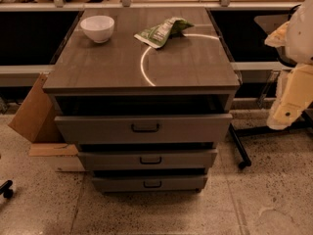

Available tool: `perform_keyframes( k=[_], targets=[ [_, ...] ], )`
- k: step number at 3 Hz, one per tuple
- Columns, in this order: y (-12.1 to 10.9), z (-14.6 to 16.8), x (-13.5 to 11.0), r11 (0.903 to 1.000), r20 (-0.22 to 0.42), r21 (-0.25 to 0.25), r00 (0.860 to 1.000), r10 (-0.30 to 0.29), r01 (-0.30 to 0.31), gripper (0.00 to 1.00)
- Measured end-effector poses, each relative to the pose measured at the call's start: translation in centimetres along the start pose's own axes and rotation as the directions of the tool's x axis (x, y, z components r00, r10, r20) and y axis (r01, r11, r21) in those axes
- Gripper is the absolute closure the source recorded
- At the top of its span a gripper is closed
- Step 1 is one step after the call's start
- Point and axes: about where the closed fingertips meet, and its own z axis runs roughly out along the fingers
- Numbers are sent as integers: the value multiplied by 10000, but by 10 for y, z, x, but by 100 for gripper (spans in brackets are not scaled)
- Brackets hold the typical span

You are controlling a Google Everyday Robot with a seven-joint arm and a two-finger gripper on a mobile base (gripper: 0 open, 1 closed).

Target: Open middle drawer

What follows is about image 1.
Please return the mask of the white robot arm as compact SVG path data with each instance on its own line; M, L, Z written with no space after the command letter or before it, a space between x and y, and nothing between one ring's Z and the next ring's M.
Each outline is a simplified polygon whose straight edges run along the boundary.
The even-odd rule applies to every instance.
M267 36L265 44L284 46L286 56L296 62L267 118L268 127L282 130L313 103L313 0L305 0L286 23Z

